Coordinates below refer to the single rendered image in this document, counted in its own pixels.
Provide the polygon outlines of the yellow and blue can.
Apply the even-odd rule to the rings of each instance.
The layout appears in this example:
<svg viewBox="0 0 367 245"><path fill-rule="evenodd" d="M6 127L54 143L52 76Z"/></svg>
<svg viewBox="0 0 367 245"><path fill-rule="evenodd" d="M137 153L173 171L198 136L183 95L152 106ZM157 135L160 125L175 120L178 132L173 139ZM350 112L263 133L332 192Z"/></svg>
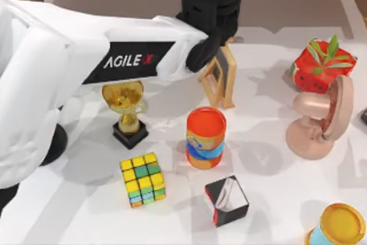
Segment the yellow and blue can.
<svg viewBox="0 0 367 245"><path fill-rule="evenodd" d="M365 233L365 220L354 207L334 203L322 212L318 225L306 235L304 245L356 245Z"/></svg>

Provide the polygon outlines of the gold trophy with black base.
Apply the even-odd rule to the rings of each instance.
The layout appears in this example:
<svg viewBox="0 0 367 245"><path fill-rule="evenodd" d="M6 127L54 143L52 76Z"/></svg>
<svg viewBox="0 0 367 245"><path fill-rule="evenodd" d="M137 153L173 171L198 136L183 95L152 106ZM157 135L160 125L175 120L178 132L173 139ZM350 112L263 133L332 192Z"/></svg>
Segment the gold trophy with black base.
<svg viewBox="0 0 367 245"><path fill-rule="evenodd" d="M113 136L127 149L134 148L149 132L137 115L146 112L141 81L106 84L102 96L110 110L120 115L113 125Z"/></svg>

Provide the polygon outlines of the orange and blue can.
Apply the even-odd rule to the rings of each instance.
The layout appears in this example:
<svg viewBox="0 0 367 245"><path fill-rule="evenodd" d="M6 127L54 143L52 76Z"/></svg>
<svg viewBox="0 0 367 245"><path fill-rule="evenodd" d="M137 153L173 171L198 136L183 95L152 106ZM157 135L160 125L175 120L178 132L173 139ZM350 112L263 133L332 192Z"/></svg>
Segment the orange and blue can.
<svg viewBox="0 0 367 245"><path fill-rule="evenodd" d="M194 109L186 120L185 153L189 163L200 170L219 164L224 152L227 121L213 107Z"/></svg>

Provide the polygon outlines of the pink desk fan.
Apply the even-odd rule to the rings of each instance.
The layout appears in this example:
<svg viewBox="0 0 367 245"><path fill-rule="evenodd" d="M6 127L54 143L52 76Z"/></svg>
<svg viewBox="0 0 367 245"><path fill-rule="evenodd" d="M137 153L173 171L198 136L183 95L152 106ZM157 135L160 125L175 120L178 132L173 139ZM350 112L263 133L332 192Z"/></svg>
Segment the pink desk fan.
<svg viewBox="0 0 367 245"><path fill-rule="evenodd" d="M302 117L286 131L289 149L306 160L326 157L347 130L353 112L354 85L351 77L337 76L325 94L301 92L293 108Z"/></svg>

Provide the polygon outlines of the colourful puzzle cube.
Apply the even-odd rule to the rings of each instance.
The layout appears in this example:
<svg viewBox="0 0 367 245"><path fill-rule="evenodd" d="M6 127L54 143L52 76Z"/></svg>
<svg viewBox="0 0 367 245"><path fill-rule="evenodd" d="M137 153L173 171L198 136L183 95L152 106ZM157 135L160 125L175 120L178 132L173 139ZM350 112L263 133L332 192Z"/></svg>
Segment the colourful puzzle cube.
<svg viewBox="0 0 367 245"><path fill-rule="evenodd" d="M166 197L166 185L155 153L146 153L119 162L131 208Z"/></svg>

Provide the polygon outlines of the black red and white box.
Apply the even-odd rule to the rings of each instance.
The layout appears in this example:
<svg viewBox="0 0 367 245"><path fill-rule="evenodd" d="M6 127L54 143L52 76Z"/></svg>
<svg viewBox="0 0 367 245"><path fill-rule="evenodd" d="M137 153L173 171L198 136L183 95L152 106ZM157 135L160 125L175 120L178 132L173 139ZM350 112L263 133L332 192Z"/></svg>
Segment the black red and white box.
<svg viewBox="0 0 367 245"><path fill-rule="evenodd" d="M221 227L247 215L249 201L236 176L232 175L205 185L213 223Z"/></svg>

